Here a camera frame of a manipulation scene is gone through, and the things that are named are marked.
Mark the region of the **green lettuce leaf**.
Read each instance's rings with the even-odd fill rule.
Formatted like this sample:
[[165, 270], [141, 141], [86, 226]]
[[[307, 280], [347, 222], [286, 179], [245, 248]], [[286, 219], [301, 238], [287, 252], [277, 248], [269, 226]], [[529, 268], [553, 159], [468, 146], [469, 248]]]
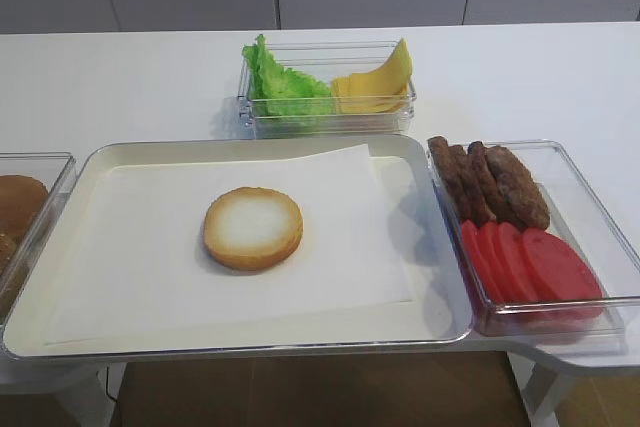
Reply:
[[313, 76], [279, 64], [259, 69], [261, 110], [269, 116], [330, 115], [329, 87]]
[[266, 39], [259, 34], [252, 45], [242, 49], [252, 75], [252, 95], [258, 99], [276, 99], [281, 92], [283, 67], [275, 60], [266, 46]]

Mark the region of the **clear lettuce cheese container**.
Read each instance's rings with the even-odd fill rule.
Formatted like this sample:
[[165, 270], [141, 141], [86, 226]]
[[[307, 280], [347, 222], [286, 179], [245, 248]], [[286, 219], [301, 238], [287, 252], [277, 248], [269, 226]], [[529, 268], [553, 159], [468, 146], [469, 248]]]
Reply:
[[[399, 41], [272, 44], [266, 41], [275, 60], [285, 68], [304, 72], [325, 83], [354, 73], [380, 67]], [[262, 100], [252, 95], [252, 75], [243, 57], [237, 95], [240, 118], [258, 138], [284, 138], [356, 133], [400, 133], [414, 116], [416, 92], [410, 77], [408, 95], [396, 111], [382, 114], [339, 114], [331, 92], [334, 113], [330, 115], [269, 116], [262, 112]]]

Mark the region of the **green lettuce leaf in container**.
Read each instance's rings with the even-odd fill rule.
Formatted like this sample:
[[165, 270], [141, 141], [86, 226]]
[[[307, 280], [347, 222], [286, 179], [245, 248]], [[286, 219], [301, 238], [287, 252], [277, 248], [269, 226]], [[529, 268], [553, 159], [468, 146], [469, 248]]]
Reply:
[[269, 116], [330, 115], [329, 87], [313, 76], [279, 64], [259, 69], [261, 110]]

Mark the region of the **flat yellow cheese slices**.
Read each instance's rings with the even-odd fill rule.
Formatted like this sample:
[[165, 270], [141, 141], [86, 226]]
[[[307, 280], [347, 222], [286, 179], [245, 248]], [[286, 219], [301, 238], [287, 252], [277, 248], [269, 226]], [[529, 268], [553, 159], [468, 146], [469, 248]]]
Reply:
[[382, 114], [398, 110], [408, 95], [409, 84], [388, 95], [371, 92], [356, 93], [350, 90], [350, 77], [338, 77], [331, 81], [331, 92], [339, 114]]

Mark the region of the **upright yellow cheese slice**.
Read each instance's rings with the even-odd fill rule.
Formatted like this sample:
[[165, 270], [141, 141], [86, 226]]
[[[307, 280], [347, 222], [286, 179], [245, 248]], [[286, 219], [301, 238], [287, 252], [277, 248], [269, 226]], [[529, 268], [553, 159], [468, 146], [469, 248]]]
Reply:
[[412, 59], [404, 38], [386, 61], [373, 71], [349, 77], [349, 93], [354, 96], [393, 96], [408, 83], [413, 72]]

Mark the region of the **bottom bun half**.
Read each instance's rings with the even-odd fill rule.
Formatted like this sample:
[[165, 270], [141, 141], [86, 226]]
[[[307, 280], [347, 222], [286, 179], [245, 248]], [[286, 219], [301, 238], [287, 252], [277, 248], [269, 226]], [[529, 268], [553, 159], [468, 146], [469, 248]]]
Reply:
[[288, 195], [261, 187], [224, 193], [208, 208], [203, 243], [221, 265], [243, 272], [270, 269], [298, 248], [304, 220]]

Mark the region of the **white serving tray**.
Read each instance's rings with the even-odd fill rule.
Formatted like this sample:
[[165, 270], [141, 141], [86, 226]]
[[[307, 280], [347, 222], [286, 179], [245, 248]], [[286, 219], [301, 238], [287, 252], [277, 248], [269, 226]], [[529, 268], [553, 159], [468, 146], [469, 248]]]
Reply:
[[48, 344], [44, 340], [45, 329], [59, 297], [61, 280], [60, 256], [49, 249], [49, 243], [66, 203], [5, 323], [3, 347], [18, 359], [47, 361], [375, 351], [451, 344], [464, 338], [472, 324], [470, 301], [426, 153], [411, 138], [369, 135], [113, 144], [88, 158], [70, 197], [84, 175], [96, 175], [109, 167], [290, 160], [360, 145], [368, 148], [389, 203], [389, 234], [402, 259], [412, 293], [409, 300], [237, 323], [218, 329], [187, 328], [172, 334], [131, 334]]

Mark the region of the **back brown meat patty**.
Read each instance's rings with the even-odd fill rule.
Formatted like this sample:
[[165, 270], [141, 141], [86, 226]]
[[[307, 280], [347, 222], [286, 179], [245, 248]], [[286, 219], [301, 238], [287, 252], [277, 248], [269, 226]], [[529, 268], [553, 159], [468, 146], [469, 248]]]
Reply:
[[450, 154], [448, 141], [442, 136], [431, 137], [428, 139], [428, 147], [459, 219], [462, 222], [470, 220], [471, 206], [461, 183], [459, 169]]

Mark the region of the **brown meat patty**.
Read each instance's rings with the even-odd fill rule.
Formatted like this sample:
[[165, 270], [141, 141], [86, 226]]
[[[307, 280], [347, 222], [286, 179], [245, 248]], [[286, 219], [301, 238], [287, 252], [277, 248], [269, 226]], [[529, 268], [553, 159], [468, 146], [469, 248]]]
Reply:
[[546, 230], [550, 211], [530, 171], [508, 148], [493, 146], [486, 161], [498, 191], [526, 228]]
[[450, 154], [448, 141], [442, 136], [431, 137], [428, 139], [428, 147], [459, 219], [462, 222], [470, 220], [471, 206], [461, 183], [459, 169]]
[[470, 206], [469, 219], [477, 228], [481, 228], [485, 223], [494, 221], [495, 215], [485, 200], [464, 148], [461, 145], [452, 145], [449, 152], [457, 166], [460, 182]]
[[491, 173], [486, 160], [486, 147], [481, 141], [474, 141], [467, 147], [471, 169], [476, 176], [488, 207], [499, 223], [508, 222], [522, 231], [525, 225], [517, 218], [514, 211], [507, 204], [500, 193], [496, 180]]

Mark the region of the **back red tomato slice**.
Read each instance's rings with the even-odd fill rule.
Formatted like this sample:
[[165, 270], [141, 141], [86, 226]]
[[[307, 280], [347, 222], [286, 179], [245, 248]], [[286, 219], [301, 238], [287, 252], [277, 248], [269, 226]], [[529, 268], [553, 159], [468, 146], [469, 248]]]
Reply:
[[466, 220], [461, 224], [461, 234], [464, 246], [470, 254], [475, 272], [483, 284], [487, 297], [495, 304], [502, 303], [504, 296], [496, 283], [492, 265], [480, 248], [477, 227], [471, 220]]

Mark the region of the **red tomato slice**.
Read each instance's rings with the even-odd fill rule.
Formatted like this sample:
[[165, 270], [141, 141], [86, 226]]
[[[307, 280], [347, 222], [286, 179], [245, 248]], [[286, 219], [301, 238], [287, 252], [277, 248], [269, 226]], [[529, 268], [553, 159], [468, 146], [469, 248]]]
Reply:
[[502, 266], [510, 302], [533, 303], [539, 300], [539, 295], [529, 276], [520, 240], [520, 231], [516, 227], [510, 223], [500, 223], [497, 227], [495, 251]]
[[461, 224], [461, 234], [464, 246], [470, 254], [475, 272], [483, 284], [487, 297], [495, 304], [502, 303], [504, 296], [496, 283], [492, 265], [480, 248], [477, 227], [471, 220], [466, 220]]
[[497, 229], [498, 224], [495, 221], [485, 223], [478, 231], [479, 247], [489, 264], [489, 270], [500, 292], [502, 303], [514, 303], [517, 300], [517, 292], [507, 278], [507, 270], [496, 250]]
[[561, 238], [529, 228], [519, 249], [535, 302], [599, 300], [602, 288], [590, 267]]

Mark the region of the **white paper sheet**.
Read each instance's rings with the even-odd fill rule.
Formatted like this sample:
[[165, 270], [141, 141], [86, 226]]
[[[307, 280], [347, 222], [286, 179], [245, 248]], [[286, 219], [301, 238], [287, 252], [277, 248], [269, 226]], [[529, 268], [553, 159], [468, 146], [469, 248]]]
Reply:
[[[300, 207], [303, 239], [284, 262], [235, 274], [206, 252], [209, 205], [238, 187]], [[109, 167], [77, 183], [51, 236], [59, 297], [48, 344], [172, 334], [407, 301], [389, 203], [366, 146], [262, 162]]]

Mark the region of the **front brown meat patty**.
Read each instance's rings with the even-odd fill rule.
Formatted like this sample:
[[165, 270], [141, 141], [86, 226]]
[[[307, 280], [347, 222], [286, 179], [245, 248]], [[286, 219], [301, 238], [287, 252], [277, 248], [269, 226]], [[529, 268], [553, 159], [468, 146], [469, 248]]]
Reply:
[[508, 148], [493, 146], [486, 161], [498, 191], [526, 228], [546, 230], [550, 211], [530, 171]]

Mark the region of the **clear patty tomato container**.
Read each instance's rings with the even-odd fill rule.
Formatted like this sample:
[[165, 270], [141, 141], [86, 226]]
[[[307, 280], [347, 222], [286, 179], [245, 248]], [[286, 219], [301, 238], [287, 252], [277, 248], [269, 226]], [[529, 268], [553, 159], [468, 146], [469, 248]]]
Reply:
[[485, 143], [508, 148], [530, 171], [550, 211], [546, 231], [565, 242], [590, 267], [599, 300], [493, 303], [464, 246], [455, 206], [427, 147], [429, 168], [454, 245], [466, 269], [476, 325], [489, 336], [617, 333], [639, 314], [639, 257], [565, 150], [551, 141]]

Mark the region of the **front red tomato slice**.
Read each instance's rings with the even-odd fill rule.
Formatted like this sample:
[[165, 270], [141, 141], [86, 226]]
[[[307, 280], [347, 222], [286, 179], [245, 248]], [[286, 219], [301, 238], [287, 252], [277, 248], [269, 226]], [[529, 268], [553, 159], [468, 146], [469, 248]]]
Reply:
[[535, 302], [599, 300], [602, 288], [590, 267], [561, 238], [529, 228], [519, 249]]

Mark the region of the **clear bun container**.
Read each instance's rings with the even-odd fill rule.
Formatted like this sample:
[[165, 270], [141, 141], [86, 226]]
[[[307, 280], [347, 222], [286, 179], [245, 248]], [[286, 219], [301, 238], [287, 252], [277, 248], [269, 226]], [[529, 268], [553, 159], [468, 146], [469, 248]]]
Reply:
[[67, 152], [3, 153], [2, 175], [35, 178], [49, 192], [20, 243], [1, 232], [1, 317], [6, 318], [75, 183], [76, 162]]

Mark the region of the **plain brown bun top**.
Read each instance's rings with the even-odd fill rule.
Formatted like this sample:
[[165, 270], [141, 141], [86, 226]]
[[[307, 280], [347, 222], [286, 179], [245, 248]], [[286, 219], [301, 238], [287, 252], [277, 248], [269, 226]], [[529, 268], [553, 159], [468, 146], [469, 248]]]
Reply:
[[49, 192], [42, 182], [24, 175], [2, 175], [0, 189], [1, 232], [20, 243]]

